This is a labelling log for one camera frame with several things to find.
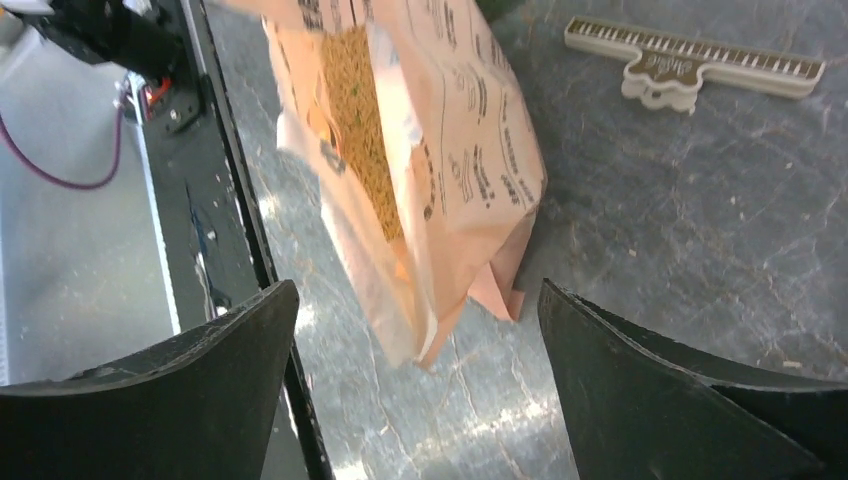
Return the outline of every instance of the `black metal frame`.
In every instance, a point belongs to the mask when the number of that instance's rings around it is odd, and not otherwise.
[[[178,133],[163,131],[156,121],[142,127],[177,314],[185,331],[209,320],[210,305],[212,314],[214,308],[228,309],[278,277],[205,6],[202,0],[158,3],[183,12],[180,36],[195,60],[193,74],[203,109]],[[284,385],[309,478],[333,478],[296,346]]]

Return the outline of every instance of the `black bracket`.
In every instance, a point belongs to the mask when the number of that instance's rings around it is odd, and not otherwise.
[[[159,0],[145,14],[160,27],[177,35],[183,46],[183,54],[174,66],[169,78],[170,86],[157,101],[148,106],[149,128],[166,134],[175,134],[188,127],[203,113],[200,93],[200,73],[194,61],[194,47],[186,15],[178,0]],[[151,88],[161,88],[161,79],[147,79]]]
[[[548,280],[539,321],[581,478],[848,478],[848,385],[716,357]]]
[[[298,305],[277,283],[70,379],[0,388],[0,478],[260,478]]]

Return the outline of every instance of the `piano key pattern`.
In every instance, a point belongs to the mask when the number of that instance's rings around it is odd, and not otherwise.
[[[723,63],[752,70],[759,69],[776,75],[806,80],[815,80],[822,68],[822,62],[813,59],[730,47],[647,29],[603,24],[579,17],[571,21],[566,32],[686,56],[695,60]]]

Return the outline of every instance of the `paper bag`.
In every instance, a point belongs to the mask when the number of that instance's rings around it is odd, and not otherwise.
[[[518,82],[473,0],[229,0],[263,18],[278,147],[321,185],[321,215],[389,362],[427,366],[468,295],[517,319],[512,291],[546,176]],[[402,238],[340,158],[326,35],[364,27]]]

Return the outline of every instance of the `countertop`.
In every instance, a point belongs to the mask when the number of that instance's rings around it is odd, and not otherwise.
[[[389,368],[319,217],[317,181],[274,149],[257,19],[209,21],[338,480],[576,479],[536,317],[541,280],[739,362],[848,380],[848,5],[840,0],[530,0],[493,23],[549,184],[517,324],[469,303],[433,371]],[[812,55],[801,101],[707,84],[692,116],[620,94],[624,63],[569,50],[573,15]]]

